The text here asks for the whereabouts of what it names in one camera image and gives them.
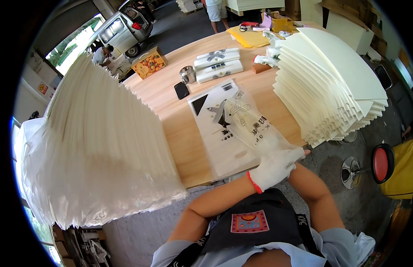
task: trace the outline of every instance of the yellow box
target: yellow box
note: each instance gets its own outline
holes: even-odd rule
[[[162,68],[167,66],[167,60],[158,47],[153,47],[139,59],[134,60],[132,69],[141,79],[152,76]]]
[[[274,11],[270,13],[270,16],[272,17],[272,29],[271,31],[273,32],[279,32],[279,31],[287,31],[287,32],[292,32],[292,26],[294,24],[293,20],[284,17],[279,14],[279,12]]]

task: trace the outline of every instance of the colorful patch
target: colorful patch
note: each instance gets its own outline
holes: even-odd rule
[[[232,214],[231,233],[258,233],[269,231],[264,210],[250,213]]]

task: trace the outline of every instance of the hand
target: hand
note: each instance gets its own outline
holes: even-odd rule
[[[299,159],[310,154],[310,150],[301,147],[294,150],[274,150],[261,157],[260,165],[247,172],[251,182],[258,193],[280,183],[289,177],[292,170],[296,168],[295,163]]]

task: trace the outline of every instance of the black apron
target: black apron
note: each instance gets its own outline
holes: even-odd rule
[[[189,267],[200,254],[270,242],[304,244],[310,253],[323,257],[313,241],[306,216],[296,214],[282,192],[270,188],[246,197],[218,215],[209,234],[185,248],[168,266]]]

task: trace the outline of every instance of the white van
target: white van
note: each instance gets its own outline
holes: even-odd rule
[[[122,53],[130,58],[139,55],[140,43],[150,36],[153,25],[140,12],[128,5],[130,2],[125,2],[118,12],[101,25],[81,53],[92,53],[99,47],[112,45],[114,58],[118,58]]]

